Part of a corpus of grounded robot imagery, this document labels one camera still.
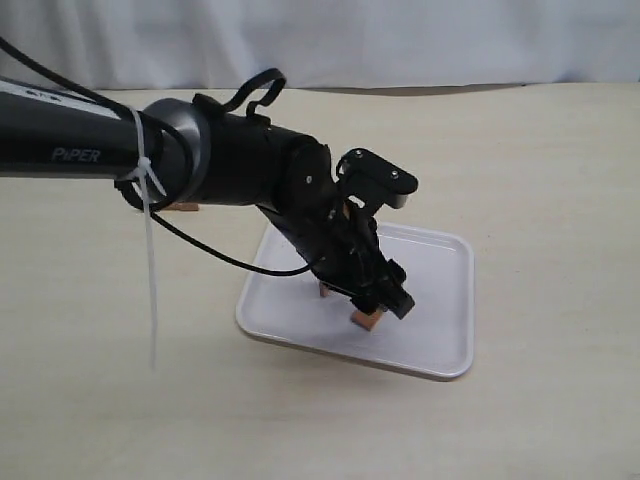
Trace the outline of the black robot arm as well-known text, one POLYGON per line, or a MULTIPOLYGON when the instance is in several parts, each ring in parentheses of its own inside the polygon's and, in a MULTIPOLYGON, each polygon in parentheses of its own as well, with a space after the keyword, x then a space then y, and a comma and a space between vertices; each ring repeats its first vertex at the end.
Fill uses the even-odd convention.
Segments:
POLYGON ((141 208, 140 156, 151 163, 151 205, 254 206, 326 288, 361 312, 403 318, 414 306, 405 270, 381 251, 376 212, 402 207, 417 179, 355 148, 334 160, 314 137, 273 125, 253 108, 198 94, 165 98, 139 113, 3 80, 1 173, 5 177, 109 179, 141 208))

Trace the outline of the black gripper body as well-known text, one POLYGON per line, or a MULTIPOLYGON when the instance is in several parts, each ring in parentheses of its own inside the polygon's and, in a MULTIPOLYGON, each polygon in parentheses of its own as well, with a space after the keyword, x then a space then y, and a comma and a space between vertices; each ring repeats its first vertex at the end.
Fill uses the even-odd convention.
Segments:
POLYGON ((331 291, 349 298, 355 285, 376 284, 384 307, 384 283, 406 280, 406 272, 380 248, 377 223, 341 197, 259 204, 259 210, 311 265, 331 291))

